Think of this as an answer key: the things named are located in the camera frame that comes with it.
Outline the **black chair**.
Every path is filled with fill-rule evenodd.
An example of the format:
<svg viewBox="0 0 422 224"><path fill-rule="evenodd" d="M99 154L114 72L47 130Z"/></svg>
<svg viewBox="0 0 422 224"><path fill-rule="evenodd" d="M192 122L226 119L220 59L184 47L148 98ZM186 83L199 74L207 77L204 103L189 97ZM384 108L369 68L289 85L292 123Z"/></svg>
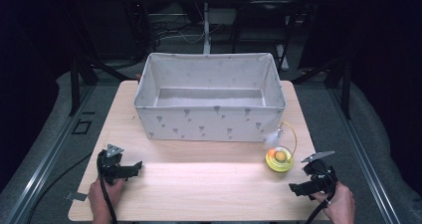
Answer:
<svg viewBox="0 0 422 224"><path fill-rule="evenodd" d="M232 52L238 43L254 42L282 47L286 56L295 23L304 6L299 2L253 1L236 10L232 26Z"/></svg>

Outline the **silver tape strip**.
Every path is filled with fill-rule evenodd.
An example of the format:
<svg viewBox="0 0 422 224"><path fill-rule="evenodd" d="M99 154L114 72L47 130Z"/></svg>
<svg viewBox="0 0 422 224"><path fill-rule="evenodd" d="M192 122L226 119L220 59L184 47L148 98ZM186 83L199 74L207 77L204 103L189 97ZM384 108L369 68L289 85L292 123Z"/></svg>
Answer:
<svg viewBox="0 0 422 224"><path fill-rule="evenodd" d="M67 200L70 200L70 201L75 201L75 200L78 200L78 201L85 201L87 197L88 197L88 195L87 195L87 194L80 193L80 192L68 192L68 193L65 195L65 198L66 198Z"/></svg>

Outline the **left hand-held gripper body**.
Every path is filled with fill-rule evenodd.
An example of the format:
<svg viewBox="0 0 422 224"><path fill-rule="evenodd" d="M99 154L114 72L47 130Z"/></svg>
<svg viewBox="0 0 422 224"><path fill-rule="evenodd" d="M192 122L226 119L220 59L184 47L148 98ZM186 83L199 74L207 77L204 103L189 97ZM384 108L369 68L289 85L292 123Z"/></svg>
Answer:
<svg viewBox="0 0 422 224"><path fill-rule="evenodd" d="M98 174L108 184L113 184L116 179L123 178L125 173L130 172L128 170L129 166L120 165L122 152L122 148L113 144L108 144L106 149L103 149L98 154Z"/></svg>

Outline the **grey fabric storage box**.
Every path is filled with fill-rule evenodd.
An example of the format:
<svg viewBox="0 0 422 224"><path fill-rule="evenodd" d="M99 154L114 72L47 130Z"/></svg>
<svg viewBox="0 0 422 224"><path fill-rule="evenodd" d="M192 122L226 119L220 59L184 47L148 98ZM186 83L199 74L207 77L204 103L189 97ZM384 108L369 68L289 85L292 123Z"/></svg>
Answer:
<svg viewBox="0 0 422 224"><path fill-rule="evenodd" d="M134 98L153 139L262 142L286 106L269 53L153 53Z"/></svg>

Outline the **person's left hand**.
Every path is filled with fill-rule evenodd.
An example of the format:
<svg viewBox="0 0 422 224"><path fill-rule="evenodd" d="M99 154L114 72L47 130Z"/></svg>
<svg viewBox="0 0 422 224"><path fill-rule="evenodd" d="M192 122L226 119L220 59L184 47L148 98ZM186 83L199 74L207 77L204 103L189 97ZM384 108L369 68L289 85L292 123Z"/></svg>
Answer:
<svg viewBox="0 0 422 224"><path fill-rule="evenodd" d="M105 183L105 191L113 207L115 207L121 197L121 191L125 184L124 179L118 179L114 185ZM88 198L91 203L91 210L93 213L92 224L111 224L111 214L106 203L105 195L103 194L101 181L97 179L90 186Z"/></svg>

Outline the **yellow cat toy with feather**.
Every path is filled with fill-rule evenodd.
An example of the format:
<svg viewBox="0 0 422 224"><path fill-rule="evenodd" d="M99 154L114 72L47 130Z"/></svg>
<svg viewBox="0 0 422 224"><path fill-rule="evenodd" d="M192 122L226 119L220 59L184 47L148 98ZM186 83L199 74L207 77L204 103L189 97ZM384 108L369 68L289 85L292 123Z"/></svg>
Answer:
<svg viewBox="0 0 422 224"><path fill-rule="evenodd" d="M288 127L293 134L293 148L287 148L286 146L281 145L281 137L285 127ZM298 147L298 137L295 129L290 123L283 120L275 131L267 135L265 145L267 147L265 160L272 170L284 173L288 172L293 167L294 155Z"/></svg>

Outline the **black metal stand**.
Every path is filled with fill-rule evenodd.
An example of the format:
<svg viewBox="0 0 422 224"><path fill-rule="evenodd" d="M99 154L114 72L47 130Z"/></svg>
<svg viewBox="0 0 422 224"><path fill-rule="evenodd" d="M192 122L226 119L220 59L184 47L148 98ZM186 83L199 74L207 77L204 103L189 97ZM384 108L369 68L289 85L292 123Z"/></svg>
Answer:
<svg viewBox="0 0 422 224"><path fill-rule="evenodd" d="M351 65L346 58L335 58L320 67L316 67L292 80L295 85L304 83L317 74L327 71L323 83L327 89L336 89L341 84L340 109L347 119L350 119L349 100L351 87Z"/></svg>
<svg viewBox="0 0 422 224"><path fill-rule="evenodd" d="M69 113L69 116L74 115L81 105L79 78L82 78L88 86L95 86L98 83L99 78L94 72L94 68L106 72L107 74L111 75L112 77L115 77L121 82L131 81L130 77L121 74L120 72L114 70L113 68L107 66L105 63L97 59L94 59L89 56L74 57L73 63L71 64L72 108Z"/></svg>

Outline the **white desk leg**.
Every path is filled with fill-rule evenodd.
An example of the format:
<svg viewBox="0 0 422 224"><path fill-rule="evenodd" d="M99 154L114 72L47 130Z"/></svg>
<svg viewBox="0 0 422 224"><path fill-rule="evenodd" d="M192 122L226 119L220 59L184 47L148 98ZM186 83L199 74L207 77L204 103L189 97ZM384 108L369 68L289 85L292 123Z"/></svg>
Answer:
<svg viewBox="0 0 422 224"><path fill-rule="evenodd" d="M204 3L204 47L203 54L209 55L211 53L211 38L210 38L210 20L209 20L209 5Z"/></svg>

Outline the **aluminium floor rail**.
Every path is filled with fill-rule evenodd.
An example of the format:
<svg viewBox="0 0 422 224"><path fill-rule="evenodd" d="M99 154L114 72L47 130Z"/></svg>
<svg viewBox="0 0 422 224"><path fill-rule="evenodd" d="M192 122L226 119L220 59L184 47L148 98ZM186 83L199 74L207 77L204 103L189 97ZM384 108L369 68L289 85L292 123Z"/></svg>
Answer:
<svg viewBox="0 0 422 224"><path fill-rule="evenodd" d="M81 108L92 96L96 87L87 86L77 98L79 104L69 112L65 100L71 91L62 88L52 114L17 172L0 195L0 204L6 208L4 224L20 224L27 221L31 208L38 199L54 165L56 164L71 129L76 125Z"/></svg>
<svg viewBox="0 0 422 224"><path fill-rule="evenodd" d="M342 124L351 139L351 149L357 159L359 167L363 173L365 181L370 189L371 195L378 207L378 210L385 224L402 224L391 201L388 197L384 185L381 183L372 162L367 155L363 143L355 129L351 119L344 114L340 104L340 94L337 90L327 89L327 93L333 102L334 108L339 115Z"/></svg>

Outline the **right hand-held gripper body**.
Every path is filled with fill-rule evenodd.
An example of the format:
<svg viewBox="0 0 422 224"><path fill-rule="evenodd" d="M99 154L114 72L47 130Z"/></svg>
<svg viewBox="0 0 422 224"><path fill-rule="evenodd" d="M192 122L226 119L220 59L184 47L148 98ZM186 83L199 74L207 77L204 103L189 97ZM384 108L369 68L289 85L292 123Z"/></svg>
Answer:
<svg viewBox="0 0 422 224"><path fill-rule="evenodd" d="M307 163L307 165L303 168L303 171L306 175L311 177L310 183L314 187L311 191L309 191L311 195L322 191L327 194L329 198L333 197L337 178L333 167L327 165L323 160L325 157L332 154L334 154L333 150L316 152L302 159L302 162Z"/></svg>

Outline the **person's right hand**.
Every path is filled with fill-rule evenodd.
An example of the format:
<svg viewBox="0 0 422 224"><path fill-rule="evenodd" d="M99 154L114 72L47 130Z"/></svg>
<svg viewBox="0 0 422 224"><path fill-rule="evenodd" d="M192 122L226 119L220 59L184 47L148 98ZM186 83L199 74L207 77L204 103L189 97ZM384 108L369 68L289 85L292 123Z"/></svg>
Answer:
<svg viewBox="0 0 422 224"><path fill-rule="evenodd" d="M355 201L350 189L338 182L335 194L323 210L332 224L354 224Z"/></svg>

